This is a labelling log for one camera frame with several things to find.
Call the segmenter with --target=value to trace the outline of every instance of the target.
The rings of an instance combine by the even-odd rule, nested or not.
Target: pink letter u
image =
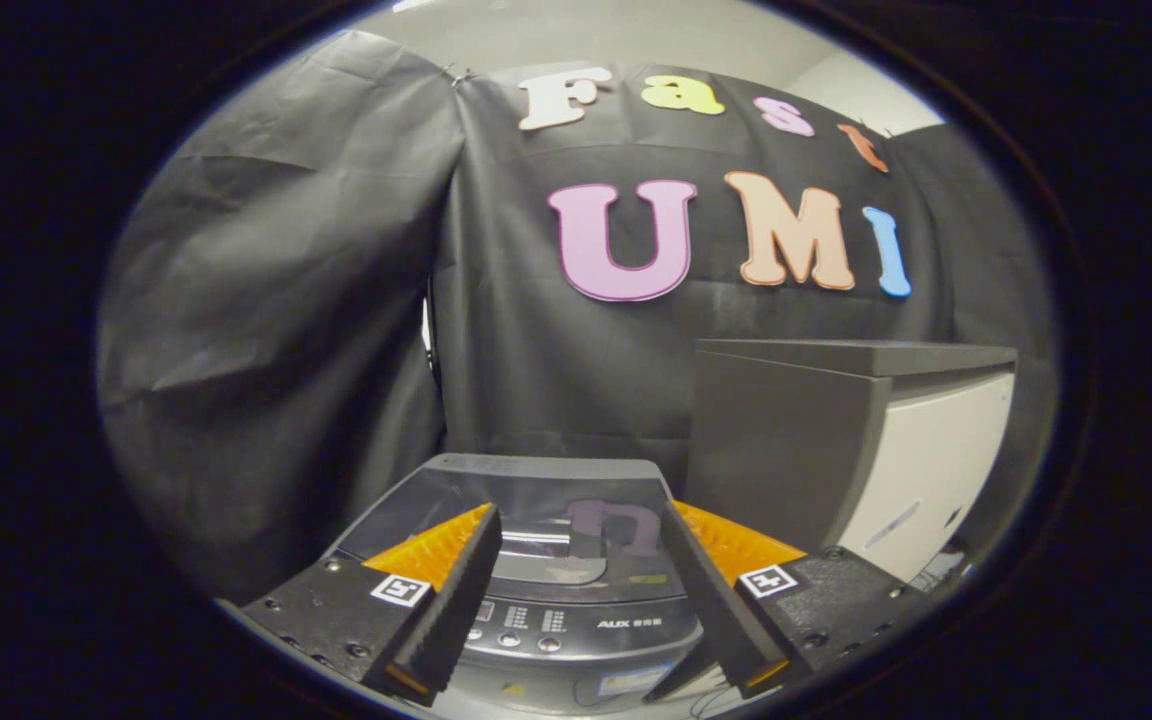
[[[696,185],[682,181],[649,181],[637,195],[652,204],[655,219],[655,258],[641,268],[612,260],[607,206],[617,198],[609,184],[577,184],[550,196],[558,211],[558,242],[567,282],[596,300],[616,302],[652,300],[679,287],[691,265],[687,234],[687,202]]]

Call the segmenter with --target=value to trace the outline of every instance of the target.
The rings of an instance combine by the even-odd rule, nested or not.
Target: washing machine control panel
[[[484,598],[468,652],[548,661],[608,660],[682,647],[700,624],[684,598],[612,605],[550,605]]]

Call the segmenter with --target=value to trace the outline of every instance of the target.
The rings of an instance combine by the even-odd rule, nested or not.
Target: black cloth curtain
[[[612,79],[584,119],[521,131],[520,82],[589,67]],[[660,74],[708,83],[726,109],[645,103]],[[794,104],[814,135],[765,122],[760,96]],[[745,282],[733,170],[771,179],[793,209],[809,187],[836,195],[855,286]],[[616,188],[611,253],[635,268],[655,255],[635,188],[655,179],[698,190],[684,281],[642,302],[582,295],[550,194]],[[1059,361],[1034,234],[993,183],[948,128],[884,138],[714,74],[563,63],[456,82],[392,41],[339,33],[207,119],[134,210],[101,309],[106,429],[169,553],[206,592],[245,602],[440,450],[652,460],[685,498],[697,338],[1006,344],[1023,355],[1018,396],[990,509],[969,516],[983,538],[1029,483]],[[895,218],[908,297],[879,287],[863,209]]]

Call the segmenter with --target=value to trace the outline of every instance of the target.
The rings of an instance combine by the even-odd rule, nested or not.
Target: letter m
[[[727,184],[736,188],[745,205],[745,233],[749,262],[740,274],[753,285],[781,285],[794,274],[803,285],[808,273],[829,290],[851,290],[856,279],[847,266],[842,225],[838,222],[840,202],[833,192],[809,187],[803,191],[799,213],[778,191],[772,181],[755,173],[727,173]],[[785,265],[776,258],[780,249]]]

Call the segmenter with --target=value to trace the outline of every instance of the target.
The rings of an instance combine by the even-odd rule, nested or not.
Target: washing machine
[[[653,462],[439,455],[325,553],[365,561],[484,502],[503,543],[465,650],[430,710],[448,719],[631,711],[700,641],[660,543]]]

